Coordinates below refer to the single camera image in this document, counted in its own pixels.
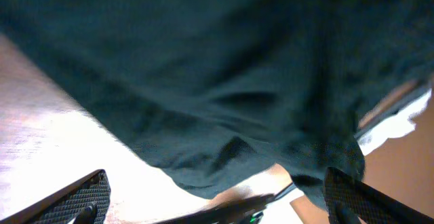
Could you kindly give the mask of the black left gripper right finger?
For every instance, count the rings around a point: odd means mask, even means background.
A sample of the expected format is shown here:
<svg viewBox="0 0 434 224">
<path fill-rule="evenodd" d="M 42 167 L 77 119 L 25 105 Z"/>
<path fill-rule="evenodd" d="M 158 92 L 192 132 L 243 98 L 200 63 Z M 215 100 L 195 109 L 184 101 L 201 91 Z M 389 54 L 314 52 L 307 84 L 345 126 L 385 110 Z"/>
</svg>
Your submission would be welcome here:
<svg viewBox="0 0 434 224">
<path fill-rule="evenodd" d="M 324 199 L 331 224 L 433 224 L 433 218 L 336 168 L 327 170 Z"/>
</svg>

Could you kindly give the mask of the black shorts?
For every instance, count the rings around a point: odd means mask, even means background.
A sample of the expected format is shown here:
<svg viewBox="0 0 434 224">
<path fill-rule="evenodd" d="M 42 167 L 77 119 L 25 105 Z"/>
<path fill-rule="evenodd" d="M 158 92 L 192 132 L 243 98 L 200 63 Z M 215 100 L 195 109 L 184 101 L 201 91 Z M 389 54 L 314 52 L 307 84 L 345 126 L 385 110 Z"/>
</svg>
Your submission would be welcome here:
<svg viewBox="0 0 434 224">
<path fill-rule="evenodd" d="M 1 0 L 1 32 L 146 163 L 211 199 L 274 164 L 325 208 L 359 120 L 433 72 L 433 0 Z"/>
</svg>

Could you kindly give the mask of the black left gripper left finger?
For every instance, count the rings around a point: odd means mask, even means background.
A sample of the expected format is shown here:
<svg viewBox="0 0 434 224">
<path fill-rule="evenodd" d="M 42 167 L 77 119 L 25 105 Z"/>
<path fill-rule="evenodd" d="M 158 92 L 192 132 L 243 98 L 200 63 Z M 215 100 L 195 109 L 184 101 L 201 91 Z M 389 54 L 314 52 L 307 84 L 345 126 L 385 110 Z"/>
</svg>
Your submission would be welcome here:
<svg viewBox="0 0 434 224">
<path fill-rule="evenodd" d="M 95 170 L 35 204 L 1 220 L 3 224 L 70 223 L 88 206 L 91 223 L 103 224 L 111 202 L 111 187 L 103 169 Z"/>
</svg>

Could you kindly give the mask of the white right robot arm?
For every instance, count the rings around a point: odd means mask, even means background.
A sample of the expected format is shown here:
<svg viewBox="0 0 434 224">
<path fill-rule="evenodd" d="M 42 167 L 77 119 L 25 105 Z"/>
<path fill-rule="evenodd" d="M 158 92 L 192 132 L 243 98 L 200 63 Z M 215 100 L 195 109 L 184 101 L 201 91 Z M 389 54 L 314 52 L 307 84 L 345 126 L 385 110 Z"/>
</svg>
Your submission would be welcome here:
<svg viewBox="0 0 434 224">
<path fill-rule="evenodd" d="M 294 190 L 296 186 L 291 183 L 276 195 L 257 195 L 156 224 L 259 223 L 268 206 L 283 199 Z"/>
</svg>

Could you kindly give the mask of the white t-shirt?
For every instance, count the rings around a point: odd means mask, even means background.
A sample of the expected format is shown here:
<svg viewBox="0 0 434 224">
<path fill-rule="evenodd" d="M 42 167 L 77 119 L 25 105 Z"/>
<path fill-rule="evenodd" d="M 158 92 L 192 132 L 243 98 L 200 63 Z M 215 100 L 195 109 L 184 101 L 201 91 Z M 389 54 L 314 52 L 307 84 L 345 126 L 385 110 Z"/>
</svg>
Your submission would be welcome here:
<svg viewBox="0 0 434 224">
<path fill-rule="evenodd" d="M 364 155 L 379 148 L 390 138 L 401 138 L 415 131 L 413 119 L 423 113 L 431 98 L 428 86 L 421 86 L 399 99 L 355 135 Z"/>
</svg>

